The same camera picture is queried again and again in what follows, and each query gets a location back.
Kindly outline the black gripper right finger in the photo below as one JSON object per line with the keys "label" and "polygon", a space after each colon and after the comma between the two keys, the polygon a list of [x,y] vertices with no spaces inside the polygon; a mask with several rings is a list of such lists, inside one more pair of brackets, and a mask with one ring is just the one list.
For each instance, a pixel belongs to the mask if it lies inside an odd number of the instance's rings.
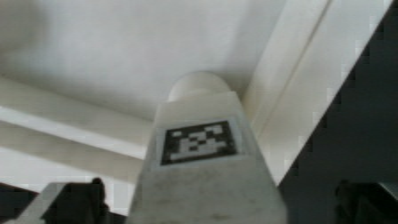
{"label": "black gripper right finger", "polygon": [[335,224],[398,224],[398,182],[349,182],[335,187]]}

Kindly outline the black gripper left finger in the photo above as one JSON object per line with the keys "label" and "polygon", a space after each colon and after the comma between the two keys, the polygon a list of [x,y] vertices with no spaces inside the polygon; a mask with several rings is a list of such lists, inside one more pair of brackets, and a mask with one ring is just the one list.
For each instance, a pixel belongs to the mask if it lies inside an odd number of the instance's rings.
{"label": "black gripper left finger", "polygon": [[110,224],[101,179],[49,183],[10,224]]}

